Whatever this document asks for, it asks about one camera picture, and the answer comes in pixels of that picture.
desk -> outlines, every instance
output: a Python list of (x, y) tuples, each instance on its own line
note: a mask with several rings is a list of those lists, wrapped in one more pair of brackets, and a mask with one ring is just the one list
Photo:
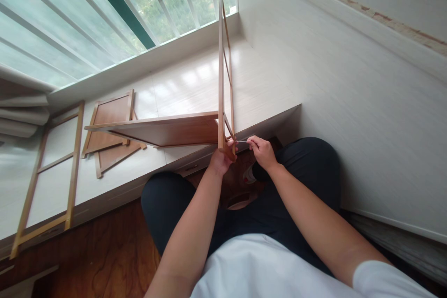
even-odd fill
[[(261, 58), (243, 38), (232, 40), (231, 52), (236, 135), (239, 139), (252, 134), (274, 135), (299, 102), (280, 81), (274, 66)], [(135, 90), (134, 106), (139, 119), (218, 110), (217, 79), (218, 49), (204, 50), (87, 101), (83, 127), (90, 123), (97, 100), (120, 95), (130, 88)], [(75, 124), (76, 119), (70, 120), (49, 135), (43, 164), (73, 151)], [(0, 147), (0, 256), (8, 255), (17, 230), (40, 135), (24, 140), (18, 147), (7, 144)], [(87, 131), (83, 130), (81, 145), (86, 135)], [(73, 225), (138, 198), (153, 173), (174, 170), (188, 174), (207, 166), (207, 158), (213, 150), (214, 146), (148, 147), (106, 171), (101, 179), (96, 178), (95, 160), (89, 155), (79, 165)], [(25, 233), (66, 210), (70, 169), (71, 159), (40, 174)], [(30, 240), (23, 248), (62, 230), (62, 226), (55, 227)]]

left hand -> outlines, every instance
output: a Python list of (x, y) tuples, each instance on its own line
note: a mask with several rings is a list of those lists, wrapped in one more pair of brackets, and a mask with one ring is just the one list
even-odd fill
[[(227, 145), (230, 147), (233, 145), (233, 142), (234, 142), (233, 139), (230, 139), (227, 142)], [(231, 163), (233, 162), (227, 157), (227, 155), (220, 152), (219, 149), (216, 149), (214, 151), (213, 156), (211, 157), (211, 162), (208, 168), (213, 169), (217, 174), (223, 176), (228, 171), (228, 168), (230, 167)]]

finger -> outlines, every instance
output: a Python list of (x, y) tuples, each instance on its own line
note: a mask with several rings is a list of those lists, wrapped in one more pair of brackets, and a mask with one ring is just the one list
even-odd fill
[(247, 139), (247, 143), (248, 143), (248, 145), (250, 146), (250, 150), (253, 150), (253, 147), (254, 146), (257, 146), (257, 144), (256, 143), (254, 143), (252, 140), (250, 140), (250, 139)]
[(256, 135), (253, 135), (247, 139), (247, 142), (248, 141), (254, 142), (259, 146), (264, 140), (260, 137), (257, 137)]
[(259, 147), (255, 144), (253, 145), (253, 151), (254, 151), (255, 155), (259, 153)]

white countertop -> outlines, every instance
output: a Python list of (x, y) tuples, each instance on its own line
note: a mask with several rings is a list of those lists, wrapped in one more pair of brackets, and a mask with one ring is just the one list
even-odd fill
[[(236, 133), (298, 105), (291, 91), (275, 74), (272, 64), (262, 59), (247, 41), (232, 39), (233, 95)], [(135, 112), (139, 119), (218, 110), (218, 49), (207, 49), (167, 68), (149, 74), (107, 95), (87, 101), (83, 127), (89, 125), (97, 100), (135, 90)], [(49, 134), (43, 164), (73, 151), (76, 119)], [(83, 130), (81, 146), (87, 131)], [(37, 156), (40, 134), (13, 147), (0, 147), (0, 239), (17, 230), (29, 180)], [(101, 179), (96, 178), (95, 161), (80, 161), (76, 205), (152, 172), (205, 146), (139, 150), (121, 161)], [(27, 227), (65, 211), (71, 159), (39, 175)]]

dark pants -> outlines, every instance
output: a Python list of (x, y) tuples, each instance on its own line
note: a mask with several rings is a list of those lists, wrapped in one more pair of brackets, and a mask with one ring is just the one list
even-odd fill
[[(340, 209), (340, 169), (335, 150), (325, 141), (306, 137), (290, 143), (276, 153), (279, 163), (333, 210)], [(310, 264), (328, 273), (329, 269), (310, 248), (267, 172), (258, 163), (254, 177), (268, 182), (260, 196), (240, 210), (217, 211), (208, 255), (232, 237), (261, 233), (270, 236)], [(141, 204), (146, 223), (160, 254), (190, 203), (194, 186), (172, 172), (153, 175), (143, 189)]]

